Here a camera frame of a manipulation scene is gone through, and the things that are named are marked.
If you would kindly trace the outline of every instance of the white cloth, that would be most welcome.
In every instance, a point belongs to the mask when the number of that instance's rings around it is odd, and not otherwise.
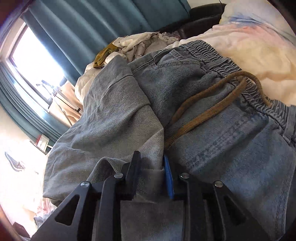
[[[145,54],[164,49],[169,44],[178,41],[175,37],[169,37],[166,33],[145,32],[134,34],[124,38],[117,38],[113,44],[120,48],[119,52],[113,52],[105,59],[105,65],[108,64],[116,55],[120,55],[127,62],[140,58]],[[93,68],[94,63],[87,65],[84,74],[78,79],[75,85],[75,95],[83,104],[85,95],[88,93],[94,78],[101,69]]]
[[[134,46],[138,45],[139,43],[149,40],[152,36],[158,34],[158,32],[145,32],[141,34],[134,34],[126,37],[119,37],[117,38],[113,44],[121,48],[121,53],[126,54],[129,50],[133,49]]]
[[[102,69],[95,69],[94,62],[88,64],[85,68],[85,72],[80,76],[75,85],[75,95],[77,99],[83,104],[84,97],[89,91],[94,78],[101,72]]]

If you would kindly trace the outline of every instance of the cable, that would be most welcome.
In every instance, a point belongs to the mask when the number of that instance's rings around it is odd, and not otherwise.
[[[174,34],[174,32],[172,32],[172,34],[173,34],[173,35],[175,35],[175,34]],[[181,36],[179,36],[179,35],[175,35],[175,36],[177,36],[177,37],[181,38]]]
[[[75,112],[77,112],[80,116],[81,116],[81,114],[76,110],[76,109],[74,109],[73,107],[71,107],[71,106],[69,106],[72,110],[74,110]]]
[[[222,3],[221,3],[221,1],[220,1],[220,0],[219,0],[219,2],[220,2],[221,14],[223,14],[223,10],[222,10]]]

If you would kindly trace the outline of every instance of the window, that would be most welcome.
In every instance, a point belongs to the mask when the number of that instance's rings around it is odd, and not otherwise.
[[[20,33],[9,60],[24,81],[48,104],[52,102],[52,88],[42,85],[42,80],[59,86],[64,79],[62,68],[26,25]]]

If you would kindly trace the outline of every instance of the brown drawstring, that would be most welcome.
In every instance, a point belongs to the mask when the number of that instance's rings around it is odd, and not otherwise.
[[[177,109],[175,114],[173,115],[172,120],[169,123],[169,126],[174,124],[182,116],[182,114],[195,102],[197,102],[198,100],[200,100],[202,98],[205,98],[209,94],[212,94],[214,91],[216,91],[217,88],[222,87],[224,84],[230,82],[231,80],[233,80],[235,77],[238,77],[238,76],[247,77],[247,78],[253,80],[255,82],[255,84],[257,85],[257,89],[261,95],[263,102],[268,107],[271,106],[271,103],[266,99],[266,97],[263,93],[262,86],[261,86],[261,83],[258,80],[258,78],[249,72],[237,71],[237,72],[229,74],[224,79],[221,79],[217,84],[214,84],[210,88],[185,100],[182,103],[182,105]],[[165,141],[165,149],[169,148],[171,146],[171,144],[176,139],[178,139],[180,136],[186,134],[187,132],[191,131],[195,127],[197,127],[200,124],[207,121],[208,119],[219,114],[222,110],[224,110],[227,106],[229,106],[244,91],[244,89],[247,86],[246,78],[240,78],[240,79],[238,79],[238,81],[240,81],[239,85],[227,97],[225,97],[223,100],[221,100],[219,103],[217,103],[216,105],[214,105],[213,107],[211,107],[207,111],[203,112],[201,115],[195,117],[192,121],[190,121],[189,123],[184,125],[182,128],[180,128],[176,134],[174,134],[173,136],[168,138]]]

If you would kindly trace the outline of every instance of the pillow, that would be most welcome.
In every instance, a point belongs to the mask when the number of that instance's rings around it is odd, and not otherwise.
[[[258,23],[265,25],[296,45],[291,27],[267,0],[233,0],[225,6],[220,24],[228,22]]]

